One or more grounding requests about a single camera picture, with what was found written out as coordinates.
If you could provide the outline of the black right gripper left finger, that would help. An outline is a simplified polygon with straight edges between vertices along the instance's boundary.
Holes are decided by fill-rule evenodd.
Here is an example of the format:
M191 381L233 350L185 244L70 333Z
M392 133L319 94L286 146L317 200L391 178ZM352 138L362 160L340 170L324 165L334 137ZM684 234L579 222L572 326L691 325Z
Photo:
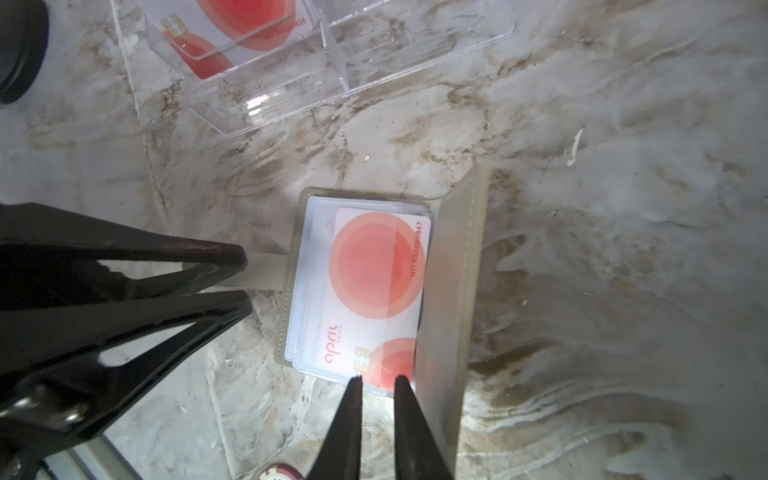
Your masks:
M353 377L341 402L307 480L358 480L361 465L363 379Z

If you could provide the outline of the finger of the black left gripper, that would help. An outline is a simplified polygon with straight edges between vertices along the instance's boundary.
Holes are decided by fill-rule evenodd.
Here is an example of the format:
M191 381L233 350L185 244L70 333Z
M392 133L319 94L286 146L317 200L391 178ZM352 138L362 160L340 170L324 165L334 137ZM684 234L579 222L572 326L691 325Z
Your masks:
M94 439L251 311L224 291L2 313L2 455L34 462Z
M143 279L107 261L183 263ZM195 294L242 272L234 244L151 233L37 203L1 207L1 306L55 308Z

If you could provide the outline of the red circle credit card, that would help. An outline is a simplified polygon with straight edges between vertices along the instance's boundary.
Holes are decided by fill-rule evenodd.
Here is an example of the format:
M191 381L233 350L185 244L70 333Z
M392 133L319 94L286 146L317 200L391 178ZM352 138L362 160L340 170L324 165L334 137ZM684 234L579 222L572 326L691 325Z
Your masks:
M430 229L424 215L336 212L307 365L334 379L359 376L382 392L411 377Z

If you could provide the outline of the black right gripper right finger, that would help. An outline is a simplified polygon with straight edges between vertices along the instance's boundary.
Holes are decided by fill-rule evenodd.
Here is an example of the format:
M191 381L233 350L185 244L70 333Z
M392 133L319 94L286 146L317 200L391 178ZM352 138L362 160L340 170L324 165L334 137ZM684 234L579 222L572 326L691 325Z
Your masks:
M399 375L394 390L395 473L398 480L452 479L415 397Z

